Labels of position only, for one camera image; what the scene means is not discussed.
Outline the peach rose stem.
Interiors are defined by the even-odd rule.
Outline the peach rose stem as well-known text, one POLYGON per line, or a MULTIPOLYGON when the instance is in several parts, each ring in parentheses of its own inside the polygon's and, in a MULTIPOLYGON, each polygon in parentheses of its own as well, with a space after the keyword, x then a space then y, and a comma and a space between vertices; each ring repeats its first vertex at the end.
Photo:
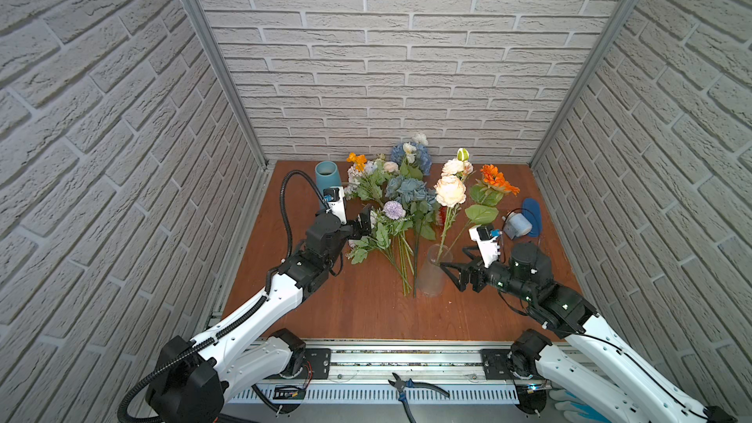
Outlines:
POLYGON ((444 164, 442 176, 434 186, 436 201, 441 207, 446 209, 436 259, 437 264, 441 262, 443 256, 448 252, 448 247, 446 246, 448 231, 454 224, 461 205, 466 201, 466 180, 473 172, 474 168, 470 163, 469 152, 465 148, 459 148, 456 156, 444 164))

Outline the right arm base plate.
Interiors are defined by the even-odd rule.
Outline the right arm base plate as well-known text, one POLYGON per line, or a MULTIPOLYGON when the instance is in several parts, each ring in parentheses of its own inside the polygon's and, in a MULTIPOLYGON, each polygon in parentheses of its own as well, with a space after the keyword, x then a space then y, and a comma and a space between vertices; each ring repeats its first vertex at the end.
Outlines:
POLYGON ((511 349, 482 349, 481 361, 485 377, 492 380, 528 380, 532 373, 528 358, 511 349))

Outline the orange gerbera stem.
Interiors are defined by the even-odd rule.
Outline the orange gerbera stem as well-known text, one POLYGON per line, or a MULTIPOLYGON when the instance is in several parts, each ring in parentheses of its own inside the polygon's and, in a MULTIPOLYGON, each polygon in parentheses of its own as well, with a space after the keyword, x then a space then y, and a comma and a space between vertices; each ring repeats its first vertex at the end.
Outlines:
POLYGON ((499 203, 507 195, 517 196, 520 188, 512 185, 493 164, 484 164, 480 178, 470 188, 471 205, 464 209, 463 229, 493 224, 499 217, 499 203))

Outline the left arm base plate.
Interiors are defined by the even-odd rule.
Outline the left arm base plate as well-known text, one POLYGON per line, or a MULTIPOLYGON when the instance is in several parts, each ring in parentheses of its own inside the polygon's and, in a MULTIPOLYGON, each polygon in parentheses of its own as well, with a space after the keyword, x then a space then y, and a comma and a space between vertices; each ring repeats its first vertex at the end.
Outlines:
POLYGON ((281 374, 272 374, 268 379, 327 380, 332 362, 329 348, 306 348, 303 354, 295 354, 281 374))

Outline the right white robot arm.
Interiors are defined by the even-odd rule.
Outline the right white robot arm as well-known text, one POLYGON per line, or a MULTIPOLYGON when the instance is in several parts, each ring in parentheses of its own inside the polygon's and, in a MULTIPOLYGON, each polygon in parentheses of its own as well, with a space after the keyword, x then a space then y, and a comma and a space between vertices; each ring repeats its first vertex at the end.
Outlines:
POLYGON ((528 329, 512 344, 507 366, 517 378, 550 380, 610 422, 734 421, 722 407, 703 405, 675 386, 594 305, 555 281, 550 258, 537 245, 515 245, 506 264, 473 252, 467 249, 466 264, 441 265, 456 288, 493 287, 513 296, 544 329, 528 329))

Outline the clear glass vase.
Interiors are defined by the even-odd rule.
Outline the clear glass vase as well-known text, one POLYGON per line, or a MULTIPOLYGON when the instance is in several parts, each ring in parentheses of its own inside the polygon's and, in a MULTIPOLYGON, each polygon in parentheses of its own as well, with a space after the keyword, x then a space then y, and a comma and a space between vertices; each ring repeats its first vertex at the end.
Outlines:
POLYGON ((427 298, 434 298, 444 290, 448 276, 442 271, 442 262, 453 262, 454 254, 439 244, 432 245, 417 273, 417 293, 427 298))

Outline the dusty blue rose bouquet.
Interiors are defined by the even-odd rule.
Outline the dusty blue rose bouquet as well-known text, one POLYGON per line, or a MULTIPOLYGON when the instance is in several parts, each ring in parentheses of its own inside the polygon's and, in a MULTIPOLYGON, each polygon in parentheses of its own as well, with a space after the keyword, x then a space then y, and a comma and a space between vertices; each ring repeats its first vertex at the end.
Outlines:
POLYGON ((425 181, 402 175, 388 182, 386 195, 383 213, 394 239, 403 295, 413 295, 420 241, 436 239, 436 195, 425 181))

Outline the white lilac mixed bouquet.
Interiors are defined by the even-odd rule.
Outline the white lilac mixed bouquet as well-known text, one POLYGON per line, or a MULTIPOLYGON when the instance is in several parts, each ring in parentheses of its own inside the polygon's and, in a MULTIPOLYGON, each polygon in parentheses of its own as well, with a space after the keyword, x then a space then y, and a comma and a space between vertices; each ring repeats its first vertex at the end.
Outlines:
POLYGON ((360 240, 350 241, 347 258, 352 264, 362 264, 371 253, 380 252, 397 270, 403 295, 414 293, 414 251, 407 240, 413 228, 413 220, 398 201, 388 201, 382 208, 369 215, 372 231, 360 240))

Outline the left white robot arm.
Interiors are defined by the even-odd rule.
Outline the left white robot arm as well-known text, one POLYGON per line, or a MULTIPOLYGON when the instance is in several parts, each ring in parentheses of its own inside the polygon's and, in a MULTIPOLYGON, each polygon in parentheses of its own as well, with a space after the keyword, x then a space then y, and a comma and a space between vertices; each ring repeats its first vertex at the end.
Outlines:
POLYGON ((295 374, 305 350, 301 339, 279 330, 260 346, 254 342, 324 284, 349 241, 371 231, 370 207, 351 221, 334 210, 319 213, 301 246, 268 272, 262 290, 195 337, 168 341, 155 369, 130 394, 145 394, 155 422, 213 422, 240 391, 272 375, 295 374))

